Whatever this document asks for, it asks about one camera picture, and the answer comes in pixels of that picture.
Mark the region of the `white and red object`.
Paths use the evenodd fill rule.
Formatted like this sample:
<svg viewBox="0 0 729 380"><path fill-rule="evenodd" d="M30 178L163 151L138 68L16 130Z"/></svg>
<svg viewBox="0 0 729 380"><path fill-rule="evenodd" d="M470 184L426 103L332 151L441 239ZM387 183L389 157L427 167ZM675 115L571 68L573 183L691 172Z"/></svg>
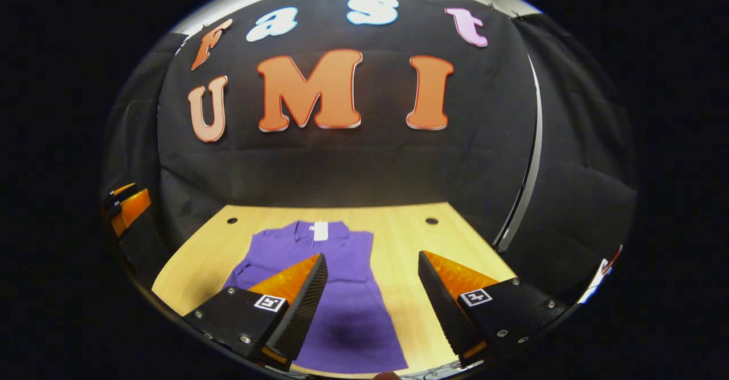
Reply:
<svg viewBox="0 0 729 380"><path fill-rule="evenodd" d="M610 273L612 273L613 265L615 264L617 258L619 258L622 254L623 248L623 244L619 245L617 250L615 250L612 255L610 255L608 258L603 258L600 261L596 272L591 277L585 291L583 292L583 294L580 295L580 298L578 299L576 304L586 304L590 297L599 289L602 281L604 281L604 279L609 276Z"/></svg>

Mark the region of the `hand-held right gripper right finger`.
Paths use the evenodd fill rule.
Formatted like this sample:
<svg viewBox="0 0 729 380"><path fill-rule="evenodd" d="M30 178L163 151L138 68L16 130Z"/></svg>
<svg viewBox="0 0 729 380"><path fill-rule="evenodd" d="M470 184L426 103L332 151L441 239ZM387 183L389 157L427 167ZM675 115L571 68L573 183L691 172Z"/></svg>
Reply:
<svg viewBox="0 0 729 380"><path fill-rule="evenodd" d="M492 365L541 340L578 309L518 277L497 281L433 252L419 252L419 279L463 365Z"/></svg>

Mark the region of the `black backdrop cloth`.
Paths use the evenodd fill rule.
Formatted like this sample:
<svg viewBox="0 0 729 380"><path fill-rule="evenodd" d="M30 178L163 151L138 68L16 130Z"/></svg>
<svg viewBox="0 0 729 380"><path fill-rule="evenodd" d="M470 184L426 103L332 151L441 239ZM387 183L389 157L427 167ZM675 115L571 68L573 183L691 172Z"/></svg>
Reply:
<svg viewBox="0 0 729 380"><path fill-rule="evenodd" d="M320 103L260 130L257 65L291 56L303 76L326 51L363 55L342 83L360 122L319 125ZM109 116L101 195L148 188L171 256L224 205L375 207L448 202L495 243L518 196L535 126L534 195L505 259L570 295L627 240L638 175L630 123L591 53L536 9L491 0L258 0L216 4L167 33Z"/></svg>

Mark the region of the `grey vertical pole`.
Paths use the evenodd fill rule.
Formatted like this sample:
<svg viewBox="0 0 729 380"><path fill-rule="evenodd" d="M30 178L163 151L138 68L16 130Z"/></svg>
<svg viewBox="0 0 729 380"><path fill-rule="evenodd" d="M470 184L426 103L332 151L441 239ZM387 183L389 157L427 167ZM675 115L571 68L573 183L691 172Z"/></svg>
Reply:
<svg viewBox="0 0 729 380"><path fill-rule="evenodd" d="M534 195L534 189L539 174L539 168L541 164L541 154L543 147L543 102L541 87L539 83L538 74L535 69L534 62L530 55L527 56L530 63L532 72L532 79L535 89L535 126L534 134L531 145L531 152L528 161L527 168L524 173L524 178L521 183L521 187L517 198L514 201L512 209L509 213L508 219L502 225L502 229L495 240L494 248L498 254L507 252L514 237L526 216L527 208L530 206L532 196Z"/></svg>

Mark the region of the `purple shirt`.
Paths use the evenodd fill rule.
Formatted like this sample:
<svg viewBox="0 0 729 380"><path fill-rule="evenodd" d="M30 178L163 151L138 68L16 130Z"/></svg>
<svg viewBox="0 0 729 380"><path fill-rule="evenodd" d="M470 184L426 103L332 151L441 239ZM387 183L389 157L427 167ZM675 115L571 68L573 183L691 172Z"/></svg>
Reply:
<svg viewBox="0 0 729 380"><path fill-rule="evenodd" d="M226 287L250 289L313 255L323 254L328 280L294 364L328 373L404 370L408 362L370 266L372 232L343 222L296 221L253 235Z"/></svg>

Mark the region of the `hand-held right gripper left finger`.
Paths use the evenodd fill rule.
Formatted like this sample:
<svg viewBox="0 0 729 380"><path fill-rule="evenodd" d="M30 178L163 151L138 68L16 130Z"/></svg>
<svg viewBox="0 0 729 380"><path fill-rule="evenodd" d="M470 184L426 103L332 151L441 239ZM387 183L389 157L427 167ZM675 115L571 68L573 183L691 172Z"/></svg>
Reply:
<svg viewBox="0 0 729 380"><path fill-rule="evenodd" d="M182 318L209 341L255 365L289 371L328 280L322 253L250 289L228 286Z"/></svg>

